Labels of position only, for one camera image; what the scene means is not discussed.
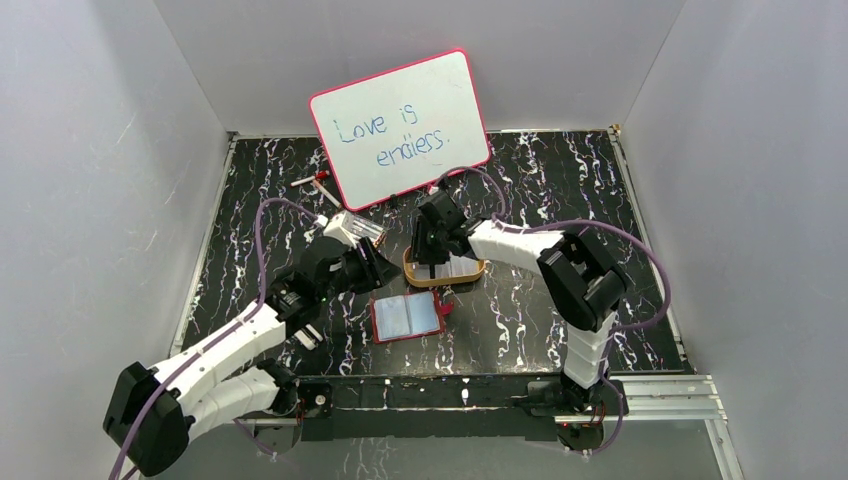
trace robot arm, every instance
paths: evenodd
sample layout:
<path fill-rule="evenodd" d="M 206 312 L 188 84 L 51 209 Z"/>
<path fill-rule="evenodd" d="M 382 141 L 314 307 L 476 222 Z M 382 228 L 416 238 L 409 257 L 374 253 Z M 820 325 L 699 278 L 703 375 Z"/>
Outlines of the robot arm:
<path fill-rule="evenodd" d="M 568 324 L 563 387 L 573 408 L 582 411 L 606 373 L 609 331 L 628 288 L 627 277 L 598 237 L 586 230 L 510 233 L 493 220 L 466 218 L 443 190 L 427 197 L 419 210 L 413 260 L 439 264 L 452 253 L 502 261 L 542 276 Z"/>
<path fill-rule="evenodd" d="M 309 322 L 326 298 L 342 292 L 366 293 L 400 274 L 368 238 L 346 242 L 321 236 L 271 283 L 257 313 L 248 307 L 206 339 L 176 356 L 145 368 L 136 362 L 118 377 L 103 429 L 119 446 L 142 405 L 181 371 L 153 403 L 132 439 L 128 456 L 147 476 L 173 464 L 189 442 L 215 426 L 257 410 L 287 411 L 297 403 L 294 375 L 275 362 L 260 362 L 224 381 L 237 368 L 289 337 L 307 348 L 322 340 Z M 186 359 L 199 358 L 188 368 Z"/>

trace table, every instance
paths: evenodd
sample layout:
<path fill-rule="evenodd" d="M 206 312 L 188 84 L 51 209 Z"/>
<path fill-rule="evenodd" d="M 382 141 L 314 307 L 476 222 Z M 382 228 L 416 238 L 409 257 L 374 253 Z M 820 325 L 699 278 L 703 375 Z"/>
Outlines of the table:
<path fill-rule="evenodd" d="M 485 165 L 504 189 L 509 221 L 535 226 L 554 220 L 591 218 L 640 237 L 633 207 L 606 131 L 489 134 L 491 161 Z M 327 169 L 315 137 L 235 140 L 220 206 L 189 311 L 183 348 L 225 324 L 258 292 L 253 251 L 253 218 L 267 197 L 283 196 L 316 213 L 335 207 L 311 186 L 291 188 L 299 178 Z M 332 181 L 325 183 L 336 194 Z M 474 175 L 449 181 L 449 192 L 466 214 L 495 211 L 497 196 Z M 400 265 L 409 245 L 417 202 L 423 190 L 358 214 L 388 229 L 380 251 Z M 297 258 L 316 235 L 296 212 L 272 208 L 264 216 L 263 238 L 269 281 Z M 642 321 L 661 303 L 647 258 L 623 240 L 601 238 L 624 267 L 635 288 L 628 292 L 621 322 Z M 402 277 L 376 292 L 378 298 L 417 291 Z M 329 299 L 313 325 L 326 341 L 307 351 L 296 341 L 268 350 L 298 375 L 444 375 L 549 372 L 562 367 L 565 322 L 554 310 L 541 278 L 490 262 L 470 285 L 439 288 L 453 301 L 447 330 L 436 336 L 375 344 L 368 295 Z M 670 325 L 620 332 L 610 354 L 613 371 L 684 371 Z"/>

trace marker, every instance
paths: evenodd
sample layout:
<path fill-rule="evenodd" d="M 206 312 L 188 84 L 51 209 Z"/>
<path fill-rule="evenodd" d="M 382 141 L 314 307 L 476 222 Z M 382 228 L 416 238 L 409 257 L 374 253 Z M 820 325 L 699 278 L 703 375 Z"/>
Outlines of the marker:
<path fill-rule="evenodd" d="M 319 192 L 323 193 L 324 196 L 327 197 L 327 200 L 332 202 L 333 205 L 336 206 L 336 208 L 341 208 L 342 204 L 338 200 L 336 200 L 336 197 L 334 197 L 329 191 L 327 191 L 327 189 L 324 188 L 323 185 L 321 185 L 321 182 L 319 182 L 318 180 L 312 180 L 312 185 L 315 185 L 315 188 L 317 188 Z"/>
<path fill-rule="evenodd" d="M 306 183 L 311 182 L 312 180 L 322 180 L 330 176 L 330 172 L 324 170 L 323 172 L 318 172 L 316 175 L 311 177 L 301 178 L 300 180 L 295 180 L 292 182 L 292 187 L 297 187 Z"/>

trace white wall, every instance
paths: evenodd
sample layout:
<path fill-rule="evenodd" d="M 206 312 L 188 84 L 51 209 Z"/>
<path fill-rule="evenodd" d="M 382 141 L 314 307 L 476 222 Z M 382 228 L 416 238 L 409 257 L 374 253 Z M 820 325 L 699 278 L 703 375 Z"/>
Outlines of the white wall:
<path fill-rule="evenodd" d="M 118 372 L 167 355 L 226 135 L 150 1 L 0 2 L 0 465 L 105 478 Z"/>
<path fill-rule="evenodd" d="M 229 131 L 314 134 L 320 90 L 464 47 L 489 129 L 627 116 L 684 0 L 157 0 Z"/>
<path fill-rule="evenodd" d="M 749 479 L 845 478 L 848 10 L 690 0 L 624 125 Z"/>

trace whiteboard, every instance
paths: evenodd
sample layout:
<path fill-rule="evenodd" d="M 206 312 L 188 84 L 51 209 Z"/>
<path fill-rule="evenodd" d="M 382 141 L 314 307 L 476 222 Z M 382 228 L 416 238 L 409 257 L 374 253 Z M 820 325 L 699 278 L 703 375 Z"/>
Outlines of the whiteboard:
<path fill-rule="evenodd" d="M 462 50 L 317 93 L 309 108 L 349 210 L 489 160 Z"/>

